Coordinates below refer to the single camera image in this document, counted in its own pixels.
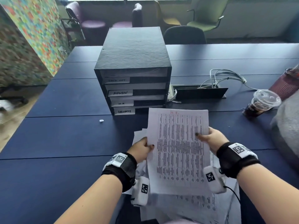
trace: multicolored wall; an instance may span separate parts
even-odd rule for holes
[[[46,85],[52,75],[0,6],[0,86]]]
[[[0,0],[0,4],[54,76],[67,57],[58,49],[69,53],[55,0]]]

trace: chair seat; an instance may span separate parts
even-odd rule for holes
[[[210,31],[213,30],[216,27],[216,24],[206,24],[206,23],[199,23],[196,21],[192,21],[187,23],[187,26],[197,27],[199,29],[202,29],[203,31]]]
[[[117,23],[113,24],[112,27],[118,27],[118,28],[132,27],[132,22],[129,22],[129,21],[117,22]]]
[[[102,28],[106,27],[106,23],[100,20],[86,20],[81,23],[83,28]]]
[[[163,18],[164,22],[170,25],[180,26],[181,23],[176,18]]]

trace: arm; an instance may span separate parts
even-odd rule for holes
[[[144,137],[133,144],[128,153],[140,163],[153,149],[153,145],[147,146],[147,138]],[[55,224],[108,224],[122,189],[122,183],[116,176],[102,175]]]
[[[218,130],[210,128],[209,135],[196,135],[217,150],[229,140]],[[243,168],[237,181],[267,224],[291,224],[299,220],[299,190],[277,177],[260,164]]]

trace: bundle of cables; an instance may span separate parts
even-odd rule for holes
[[[216,71],[215,74],[214,74],[214,78],[212,78],[212,71]],[[216,79],[216,76],[217,75],[220,75],[220,74],[228,74],[228,75],[233,75],[235,77],[225,77],[225,78],[222,78],[222,79]],[[255,88],[252,88],[250,86],[247,86],[246,83],[246,79],[239,75],[238,73],[234,72],[234,71],[231,71],[231,70],[227,70],[227,69],[212,69],[210,70],[210,78],[207,79],[206,81],[204,81],[200,87],[198,87],[198,89],[204,89],[204,88],[216,88],[216,86],[218,85],[218,83],[222,82],[223,80],[228,80],[228,79],[234,79],[234,80],[238,80],[240,81],[241,83],[243,83],[246,87],[248,87],[249,89],[252,89],[252,90],[259,90],[259,89],[255,89]],[[204,85],[205,82],[211,80],[211,83],[208,84],[208,85]]]

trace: black cable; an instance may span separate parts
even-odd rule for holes
[[[239,201],[239,203],[241,204],[241,202],[240,202],[240,199],[239,199],[239,197],[237,196],[237,194],[235,193],[235,191],[234,190],[232,190],[231,188],[229,188],[228,186],[224,186],[224,188],[228,188],[228,189],[230,189],[233,193],[234,193],[234,195],[237,197],[237,199],[238,199],[238,201]]]

